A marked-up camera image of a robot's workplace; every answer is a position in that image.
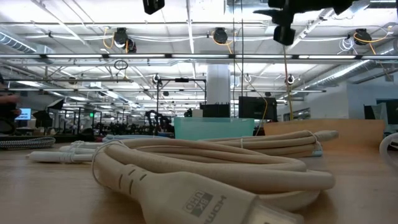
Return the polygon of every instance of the desk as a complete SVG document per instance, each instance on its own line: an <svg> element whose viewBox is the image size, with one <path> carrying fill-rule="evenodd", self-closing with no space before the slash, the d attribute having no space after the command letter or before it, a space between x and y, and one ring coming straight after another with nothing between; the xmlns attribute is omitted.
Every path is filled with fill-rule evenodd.
<svg viewBox="0 0 398 224"><path fill-rule="evenodd" d="M140 206L97 185L89 164L31 163L28 153L0 151L1 223L144 223ZM323 158L303 160L336 177L333 189L298 211L306 223L397 223L398 175L377 149L337 147Z"/></svg>

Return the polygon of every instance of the ceiling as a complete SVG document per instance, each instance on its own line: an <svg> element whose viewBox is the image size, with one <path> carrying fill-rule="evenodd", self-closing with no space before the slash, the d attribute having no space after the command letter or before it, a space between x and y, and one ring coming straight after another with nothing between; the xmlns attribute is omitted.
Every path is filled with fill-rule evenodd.
<svg viewBox="0 0 398 224"><path fill-rule="evenodd" d="M190 26L187 23L188 12L186 1L166 0L165 7L153 15L147 15L144 12L141 0L44 0L42 2L53 16L45 12L31 0L2 1L2 6L0 7L0 28L18 36L18 38L26 43L46 45L57 54L105 54L106 51L111 54L124 53L123 50L115 46L107 49L103 43L102 38L105 29L109 28L106 35L111 38L112 33L117 27L127 27L127 33L135 37L133 40L137 46L137 53L140 54L229 54L226 45L217 45L211 38L211 33L215 27L224 27L230 40L234 31L237 33L239 39L236 41L234 47L232 44L230 45L232 53L283 53L282 46L272 40L275 24L271 22L270 17L252 13L245 13L243 17L238 13L236 15L224 13L223 1L220 0L189 0L190 9L188 11L192 22L192 45L190 45L189 38ZM312 21L317 20L320 13L321 11L313 11L297 14L292 28L296 30L297 34L300 33ZM85 40L86 44L76 39L70 31L61 26L54 16L60 21L67 23L68 28L79 36L79 38L89 39ZM365 28L373 39L382 38L386 36L386 24L391 22L397 22L396 9L365 9L345 17L332 14L311 30L296 46L289 49L287 54L355 54L353 49L347 51L341 50L341 42L348 34L353 35L357 28ZM389 29L390 33L387 38L374 43L375 48L394 38L394 34L397 34L397 31L398 26L393 26ZM174 38L175 42L168 41L172 38ZM111 45L111 39L106 39L105 41L108 45ZM355 45L354 49L358 54L371 54L368 45ZM20 52L5 45L0 45L0 53L20 54ZM9 61L22 66L26 63L20 60ZM152 77L156 73L162 78L193 78L193 76L196 78L206 78L207 65L209 63L197 61L195 63L196 73L194 74L192 61L179 62L171 66L139 65L139 63L145 63L146 61L134 60L133 62L137 63L137 66L130 66L124 73L119 73L118 78L122 78L125 75L130 80L134 80L133 83L102 83L101 86L110 89L151 88ZM154 63L165 63L168 61L152 60ZM89 62L99 63L98 60L91 60ZM240 60L236 62L239 64L239 67L243 67L245 74L251 76L251 84L255 88L278 90L285 87L285 67L283 63L269 64L257 62L244 63L242 65ZM53 79L63 79L70 76L90 79L115 78L115 74L118 71L113 68L112 63L109 64L112 76L105 66L67 66L59 71L56 71L59 67L52 66L48 68L48 73L55 71L51 76ZM290 63L287 65L287 70L289 74L300 78L300 80L296 79L296 82L305 83L338 65L340 65L339 62ZM234 70L233 63L230 63L229 67L231 71ZM26 69L38 74L43 74L45 71L44 66L34 66L34 63L28 65ZM236 76L240 76L239 68L236 67L235 69ZM69 85L65 82L56 84L65 88L82 87L81 83L77 85ZM191 82L170 82L167 87L198 88L195 83ZM250 88L250 86L247 82L243 82L243 88ZM132 102L153 102L150 100L150 96L144 93L120 92L118 94ZM98 98L95 93L89 93L88 97L90 99ZM173 99L204 98L204 93L200 91L196 93L170 93L170 96L162 97Z"/></svg>

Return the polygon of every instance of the translucent container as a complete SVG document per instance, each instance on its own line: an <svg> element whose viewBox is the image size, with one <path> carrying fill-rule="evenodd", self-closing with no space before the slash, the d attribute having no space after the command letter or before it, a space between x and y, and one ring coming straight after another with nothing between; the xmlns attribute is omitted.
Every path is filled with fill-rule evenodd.
<svg viewBox="0 0 398 224"><path fill-rule="evenodd" d="M252 136L252 118L174 118L176 139L199 140Z"/></svg>

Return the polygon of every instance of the white column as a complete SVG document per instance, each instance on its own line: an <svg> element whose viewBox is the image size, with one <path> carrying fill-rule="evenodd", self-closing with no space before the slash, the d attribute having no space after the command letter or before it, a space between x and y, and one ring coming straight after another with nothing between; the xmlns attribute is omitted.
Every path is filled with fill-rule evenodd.
<svg viewBox="0 0 398 224"><path fill-rule="evenodd" d="M229 64L207 65L207 104L231 102Z"/></svg>

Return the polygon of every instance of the wooden table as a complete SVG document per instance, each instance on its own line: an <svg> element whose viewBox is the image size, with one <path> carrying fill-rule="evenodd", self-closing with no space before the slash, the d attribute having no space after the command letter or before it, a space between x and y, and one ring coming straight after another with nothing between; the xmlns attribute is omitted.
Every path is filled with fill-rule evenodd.
<svg viewBox="0 0 398 224"><path fill-rule="evenodd" d="M89 164L35 164L28 153L0 151L0 223L144 223L140 206L97 185ZM336 177L333 189L298 211L306 223L398 223L398 175L377 149L336 147L304 161Z"/></svg>

